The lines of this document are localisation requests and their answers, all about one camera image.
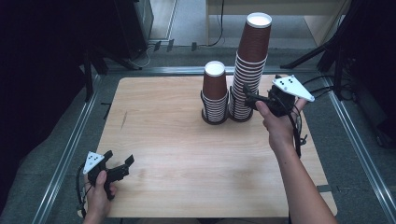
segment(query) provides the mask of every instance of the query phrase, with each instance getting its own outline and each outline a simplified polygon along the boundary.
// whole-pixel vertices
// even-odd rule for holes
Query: white plastic mount
[[[87,174],[93,167],[95,167],[95,165],[97,165],[104,158],[105,157],[100,154],[94,152],[88,152],[87,160],[85,160],[85,166],[82,173],[84,175]]]
[[[274,85],[280,88],[283,92],[304,98],[309,102],[314,102],[315,97],[297,80],[294,75],[282,78],[275,78]]]

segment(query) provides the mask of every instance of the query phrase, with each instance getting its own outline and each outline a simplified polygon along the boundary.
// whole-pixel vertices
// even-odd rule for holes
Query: gray floor
[[[81,138],[72,155],[70,165],[66,169],[62,185],[49,211],[47,223],[79,223],[82,221],[77,216],[76,209],[78,204],[75,193],[76,171],[79,165],[84,162],[87,152],[96,150],[106,123],[104,116],[108,110],[108,106],[101,103],[112,102],[121,78],[136,76],[179,76],[180,74],[178,72],[164,74],[159,72],[160,70],[158,68],[161,67],[163,69],[161,71],[164,71],[165,67],[175,68],[176,66],[199,66],[202,69],[205,63],[212,60],[219,60],[227,66],[233,66],[237,46],[226,46],[226,43],[229,44],[232,42],[232,37],[226,35],[223,46],[216,46],[214,48],[200,47],[196,51],[191,51],[190,47],[178,47],[177,45],[189,46],[192,41],[200,42],[204,40],[202,37],[187,37],[183,40],[182,37],[184,35],[177,34],[177,29],[183,29],[181,27],[183,27],[183,24],[177,24],[176,14],[174,29],[171,34],[175,39],[175,46],[171,51],[167,51],[166,46],[161,47],[155,52],[149,49],[148,55],[150,56],[150,61],[147,56],[136,61],[139,64],[146,64],[149,61],[149,64],[142,71],[127,71],[115,63],[108,64],[110,68],[109,73],[107,76],[100,77],[100,85],[95,89],[97,97],[93,104],[92,112],[88,117]],[[202,24],[196,25],[196,27],[202,28]],[[287,31],[286,29],[277,31],[275,26],[273,31],[272,34],[279,34],[279,42],[273,41],[273,44],[270,46],[265,69],[266,73],[295,74],[301,81],[319,76],[319,73],[315,72],[315,65],[320,55],[302,64],[294,71],[280,70],[278,68],[280,64],[293,61],[315,47],[312,44],[314,43],[312,42],[312,37],[309,38],[308,33],[301,34],[303,36],[301,37],[300,35],[292,35],[296,33]],[[285,40],[284,43],[294,44],[290,46],[286,44],[282,45],[281,39]],[[307,88],[313,90],[322,86],[323,82],[317,80],[308,85]],[[7,207],[0,217],[0,223],[31,223],[34,220],[38,207],[44,197],[45,190],[52,179],[54,170],[65,151],[70,135],[84,106],[84,94],[85,92],[82,90],[73,104],[64,113],[51,136],[40,146],[32,150],[21,163],[21,168],[9,193]],[[379,147],[376,144],[375,135],[359,107],[353,102],[345,102],[345,105],[361,134],[362,141],[370,151],[380,174],[386,180],[389,188],[394,190],[396,181],[392,174],[395,173],[396,169],[394,166],[396,150]],[[333,196],[338,208],[336,217],[339,222],[388,223],[382,207],[375,196],[375,192],[347,136],[343,123],[340,121],[332,105],[329,94],[324,94],[313,104],[308,105],[304,112],[323,169],[330,185],[334,187]],[[106,223],[119,222],[120,220],[117,218],[108,218],[106,220]],[[136,222],[137,218],[125,218],[123,223]]]

